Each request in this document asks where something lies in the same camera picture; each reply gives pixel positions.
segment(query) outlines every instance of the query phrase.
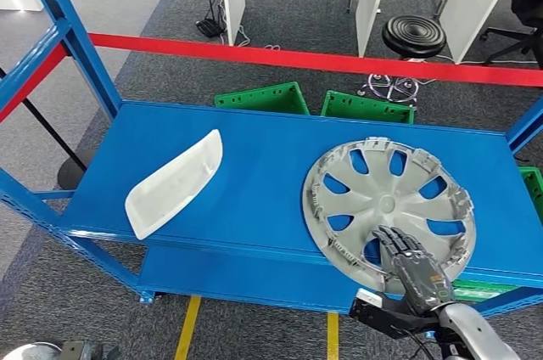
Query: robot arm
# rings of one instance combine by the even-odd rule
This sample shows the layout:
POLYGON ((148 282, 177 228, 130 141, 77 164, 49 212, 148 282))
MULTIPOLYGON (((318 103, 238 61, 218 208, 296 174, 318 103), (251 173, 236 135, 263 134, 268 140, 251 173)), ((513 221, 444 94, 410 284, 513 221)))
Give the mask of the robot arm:
MULTIPOLYGON (((359 290, 349 315, 393 339, 434 331, 445 360, 520 360, 475 309, 455 302, 449 279, 431 255, 399 228, 375 231, 404 285, 400 301, 359 290)), ((432 358, 425 350, 428 358, 432 358)))

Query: black stool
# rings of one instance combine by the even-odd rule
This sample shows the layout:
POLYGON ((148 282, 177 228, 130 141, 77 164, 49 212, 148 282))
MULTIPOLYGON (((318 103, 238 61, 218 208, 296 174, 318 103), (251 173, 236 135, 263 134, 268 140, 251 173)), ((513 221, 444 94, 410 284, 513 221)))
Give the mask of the black stool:
MULTIPOLYGON (((400 54, 400 59, 424 61, 440 53, 447 38, 443 29, 434 22, 422 16, 397 16, 383 26, 383 42, 393 52, 400 54)), ((370 75, 367 84, 375 95, 393 103, 416 102, 419 82, 409 77, 370 75)))

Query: wheel cover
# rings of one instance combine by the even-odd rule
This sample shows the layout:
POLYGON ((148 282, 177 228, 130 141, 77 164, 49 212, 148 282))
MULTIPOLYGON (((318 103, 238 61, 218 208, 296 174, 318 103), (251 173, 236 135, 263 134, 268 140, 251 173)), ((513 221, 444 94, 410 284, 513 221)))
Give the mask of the wheel cover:
POLYGON ((376 247, 380 265, 367 256, 370 245, 376 245, 372 231, 380 224, 419 239, 450 280, 465 267, 475 245, 473 204, 468 192, 434 156, 388 138, 345 143, 321 156, 305 178, 302 203, 305 223, 320 250, 345 275, 373 290, 404 292, 383 250, 376 247), (356 155, 363 157, 362 165, 356 155), (398 157, 403 164, 394 163, 398 157), (428 198, 433 188, 435 194, 428 198), (330 217, 348 223, 333 227, 330 217), (451 226, 459 229, 443 235, 443 228, 451 226))

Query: blue metal shelf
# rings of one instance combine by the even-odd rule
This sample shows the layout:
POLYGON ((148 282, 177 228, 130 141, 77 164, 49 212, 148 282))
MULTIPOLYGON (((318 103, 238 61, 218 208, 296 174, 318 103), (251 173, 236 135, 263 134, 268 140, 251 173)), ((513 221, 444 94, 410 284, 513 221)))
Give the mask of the blue metal shelf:
POLYGON ((372 136, 426 149, 470 192, 477 242, 461 278, 523 286, 483 302, 485 315, 543 301, 543 229, 513 158, 543 128, 541 100, 507 134, 123 103, 70 0, 41 1, 53 27, 0 82, 0 108, 61 44, 112 122, 74 193, 32 193, 0 169, 0 201, 142 301, 163 291, 345 312, 358 286, 314 246, 302 214, 301 191, 309 167, 324 152, 372 136), (143 240, 148 251, 140 274, 91 240, 139 242, 125 215, 126 195, 213 128, 224 146, 218 173, 187 208, 143 240), (69 197, 61 216, 43 202, 69 197))
POLYGON ((329 265, 303 219, 305 175, 339 143, 385 136, 426 149, 470 192, 477 242, 462 278, 543 287, 543 228, 505 136, 496 132, 127 102, 57 227, 137 242, 126 195, 213 128, 224 146, 219 171, 145 244, 329 265))
POLYGON ((347 313, 359 285, 330 265, 152 246, 139 280, 148 290, 347 313), (171 266, 176 270, 172 273, 171 266))

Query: red rope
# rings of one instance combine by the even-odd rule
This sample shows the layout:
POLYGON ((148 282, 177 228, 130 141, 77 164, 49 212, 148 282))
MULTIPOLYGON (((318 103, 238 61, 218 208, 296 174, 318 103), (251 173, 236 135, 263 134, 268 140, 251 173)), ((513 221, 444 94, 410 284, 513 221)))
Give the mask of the red rope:
POLYGON ((105 48, 121 48, 198 59, 353 74, 386 74, 418 79, 437 79, 444 82, 476 82, 502 86, 543 87, 543 73, 541 70, 532 69, 415 63, 336 54, 268 50, 265 48, 236 48, 210 43, 151 39, 148 37, 104 35, 100 33, 90 33, 89 35, 95 45, 105 48))
POLYGON ((17 92, 13 98, 11 98, 5 107, 0 110, 0 122, 4 121, 11 111, 14 110, 15 107, 20 104, 23 99, 28 97, 32 90, 36 88, 38 84, 41 82, 48 76, 52 69, 57 67, 63 59, 66 57, 64 48, 59 44, 54 48, 51 53, 44 60, 43 63, 39 65, 36 71, 29 76, 18 92, 17 92))

